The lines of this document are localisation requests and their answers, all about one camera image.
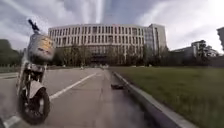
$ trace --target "road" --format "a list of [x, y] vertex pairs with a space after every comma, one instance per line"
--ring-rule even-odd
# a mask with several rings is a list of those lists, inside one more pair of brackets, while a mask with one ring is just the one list
[[[15, 108], [16, 74], [0, 74], [0, 117], [19, 117]], [[44, 85], [51, 96], [51, 111], [39, 126], [17, 120], [10, 128], [146, 128], [143, 112], [102, 69], [47, 71]]]

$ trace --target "motorcycle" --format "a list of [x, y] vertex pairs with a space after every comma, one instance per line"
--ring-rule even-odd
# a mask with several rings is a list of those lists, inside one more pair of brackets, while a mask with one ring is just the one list
[[46, 87], [42, 84], [47, 63], [53, 59], [55, 45], [53, 41], [28, 20], [34, 34], [24, 51], [21, 69], [17, 79], [18, 112], [23, 120], [31, 125], [45, 121], [50, 112], [50, 100]]

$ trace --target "sky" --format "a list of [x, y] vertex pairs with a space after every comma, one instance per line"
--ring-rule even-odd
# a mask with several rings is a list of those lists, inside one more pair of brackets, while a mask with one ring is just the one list
[[0, 0], [0, 38], [14, 49], [28, 45], [31, 18], [49, 27], [71, 24], [165, 26], [170, 50], [205, 40], [222, 52], [217, 29], [224, 27], [224, 0]]

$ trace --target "building facade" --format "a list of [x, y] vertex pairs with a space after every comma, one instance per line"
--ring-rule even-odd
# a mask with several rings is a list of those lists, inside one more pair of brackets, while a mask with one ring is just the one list
[[166, 46], [165, 28], [160, 25], [142, 27], [136, 25], [85, 24], [49, 28], [48, 35], [56, 46], [85, 46], [92, 54], [106, 54], [109, 49], [114, 53], [134, 54], [143, 57], [143, 45], [158, 50]]
[[224, 27], [219, 28], [218, 30], [219, 39], [221, 41], [222, 48], [224, 50]]
[[175, 53], [184, 53], [182, 55], [183, 58], [191, 58], [191, 57], [199, 57], [203, 54], [205, 57], [217, 57], [219, 53], [212, 49], [211, 46], [206, 46], [206, 42], [204, 40], [196, 41], [191, 43], [190, 47], [173, 50]]

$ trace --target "motorcycle wheel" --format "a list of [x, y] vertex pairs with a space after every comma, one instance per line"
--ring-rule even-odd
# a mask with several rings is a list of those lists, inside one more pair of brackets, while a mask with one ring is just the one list
[[31, 125], [43, 123], [50, 112], [50, 100], [46, 90], [40, 89], [29, 102], [26, 91], [21, 91], [18, 97], [18, 109], [22, 119], [27, 123]]

